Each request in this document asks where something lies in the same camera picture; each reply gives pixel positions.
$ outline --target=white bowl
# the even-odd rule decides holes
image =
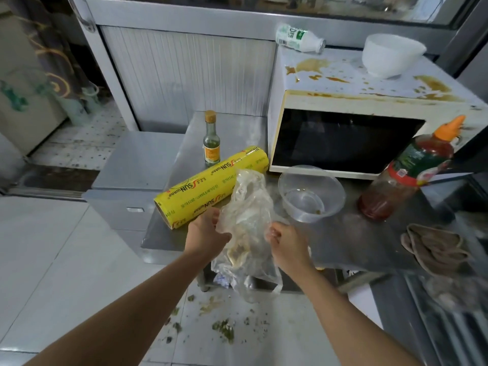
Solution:
[[[410,68],[425,52],[423,43],[397,35],[369,35],[363,50],[363,64],[378,78],[399,75]]]

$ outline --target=drawer handle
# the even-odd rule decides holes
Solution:
[[[126,207],[128,212],[143,213],[144,208]]]

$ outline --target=small sauce bottle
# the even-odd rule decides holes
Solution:
[[[363,215],[376,221],[386,220],[420,186],[443,170],[454,155],[450,143],[459,135],[465,118],[456,117],[432,135],[414,137],[403,153],[359,197],[358,208]]]
[[[213,166],[220,162],[220,138],[215,130],[217,114],[213,110],[205,112],[207,133],[204,137],[205,165]]]

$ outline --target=white microwave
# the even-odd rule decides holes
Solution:
[[[425,57],[401,76],[376,79],[360,51],[310,55],[280,46],[267,118],[269,170],[306,164],[334,177],[374,179],[412,137],[461,114],[455,150],[488,124],[488,106]]]

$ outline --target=plastic wrap roll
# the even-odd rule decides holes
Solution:
[[[269,160],[264,150],[251,146],[169,188],[156,196],[154,201],[168,226],[178,228],[232,194],[236,169],[246,168],[264,173],[268,166]]]

